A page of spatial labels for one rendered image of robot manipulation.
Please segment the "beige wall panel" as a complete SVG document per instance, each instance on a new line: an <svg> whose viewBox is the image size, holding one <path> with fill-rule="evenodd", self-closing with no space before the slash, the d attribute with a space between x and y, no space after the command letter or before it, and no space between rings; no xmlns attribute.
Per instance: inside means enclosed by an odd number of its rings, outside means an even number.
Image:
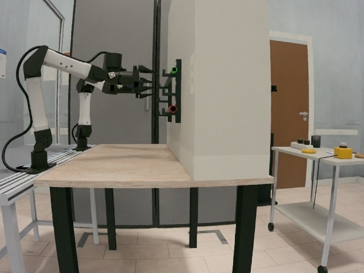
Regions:
<svg viewBox="0 0 364 273"><path fill-rule="evenodd" d="M167 117L168 147L193 181L268 178L267 0L174 0L167 73L175 44L181 123Z"/></svg>

